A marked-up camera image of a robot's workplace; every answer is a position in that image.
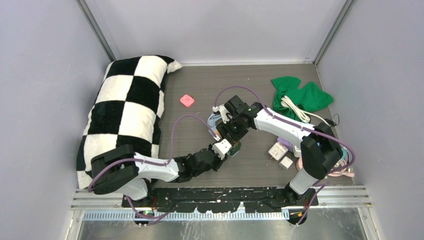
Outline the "dark green cube adapter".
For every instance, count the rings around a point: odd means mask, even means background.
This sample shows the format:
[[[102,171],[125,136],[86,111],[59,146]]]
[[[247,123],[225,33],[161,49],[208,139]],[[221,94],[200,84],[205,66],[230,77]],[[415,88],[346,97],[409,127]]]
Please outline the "dark green cube adapter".
[[[234,144],[232,145],[232,148],[228,152],[228,155],[231,157],[234,157],[240,151],[241,145],[242,144],[240,141],[235,141]]]

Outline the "white tiger cube socket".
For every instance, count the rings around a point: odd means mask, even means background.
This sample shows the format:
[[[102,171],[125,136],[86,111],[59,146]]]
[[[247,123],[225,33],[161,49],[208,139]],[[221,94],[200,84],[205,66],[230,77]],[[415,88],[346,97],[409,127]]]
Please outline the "white tiger cube socket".
[[[268,154],[271,156],[272,159],[279,161],[286,155],[288,151],[288,148],[284,144],[282,144],[281,142],[276,142],[268,150]]]

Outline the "pink small plug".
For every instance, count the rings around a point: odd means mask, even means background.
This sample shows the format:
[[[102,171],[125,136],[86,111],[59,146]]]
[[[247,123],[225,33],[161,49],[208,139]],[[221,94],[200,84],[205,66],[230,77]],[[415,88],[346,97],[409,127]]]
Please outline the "pink small plug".
[[[183,106],[187,108],[190,108],[195,103],[194,98],[188,94],[183,95],[179,101]]]

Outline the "white charger plug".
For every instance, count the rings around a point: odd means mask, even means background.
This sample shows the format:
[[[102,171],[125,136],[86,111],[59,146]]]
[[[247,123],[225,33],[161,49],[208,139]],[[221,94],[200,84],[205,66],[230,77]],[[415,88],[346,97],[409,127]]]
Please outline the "white charger plug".
[[[289,157],[284,156],[278,164],[284,170],[288,170],[293,164],[293,161]]]

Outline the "white power strip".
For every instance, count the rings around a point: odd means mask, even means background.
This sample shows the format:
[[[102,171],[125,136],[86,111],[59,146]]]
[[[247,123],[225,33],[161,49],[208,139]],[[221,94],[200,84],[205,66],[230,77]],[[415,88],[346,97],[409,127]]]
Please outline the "white power strip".
[[[293,149],[293,155],[294,155],[296,158],[300,158],[300,157],[302,156],[302,152],[301,152],[301,149],[300,149],[299,147],[297,147],[297,146],[293,145],[293,146],[292,146],[292,149]]]

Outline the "light blue power strip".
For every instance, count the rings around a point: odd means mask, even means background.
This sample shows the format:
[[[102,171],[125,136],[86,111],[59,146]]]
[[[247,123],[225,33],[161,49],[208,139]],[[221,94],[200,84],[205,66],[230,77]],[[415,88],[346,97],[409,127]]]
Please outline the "light blue power strip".
[[[209,116],[209,118],[207,119],[207,124],[209,125],[209,127],[213,130],[213,132],[215,133],[215,134],[217,134],[217,135],[219,135],[220,136],[220,133],[218,132],[218,130],[217,130],[217,125],[221,122],[221,120],[219,119],[219,120],[217,120],[217,121],[215,121],[215,120],[213,120],[212,118],[211,118],[211,115]]]

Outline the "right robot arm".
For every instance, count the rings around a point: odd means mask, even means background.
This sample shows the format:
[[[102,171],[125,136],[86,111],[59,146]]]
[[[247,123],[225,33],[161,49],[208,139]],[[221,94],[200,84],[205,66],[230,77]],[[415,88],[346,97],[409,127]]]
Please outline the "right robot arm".
[[[225,104],[214,105],[212,111],[221,116],[217,131],[231,144],[241,140],[249,129],[255,129],[280,137],[300,149],[302,169],[282,190],[283,203],[299,205],[306,192],[324,179],[343,156],[333,131],[323,122],[319,125],[300,123],[260,102],[248,105],[237,95]]]

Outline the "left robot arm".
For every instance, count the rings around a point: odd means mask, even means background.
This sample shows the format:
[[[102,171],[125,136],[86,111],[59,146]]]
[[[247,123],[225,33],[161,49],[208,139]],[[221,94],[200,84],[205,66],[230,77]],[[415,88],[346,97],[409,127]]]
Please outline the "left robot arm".
[[[120,193],[135,200],[141,207],[153,202],[148,179],[184,183],[204,172],[217,171],[228,158],[229,149],[217,144],[171,160],[144,156],[126,144],[95,156],[91,160],[93,180],[88,190],[96,195]]]

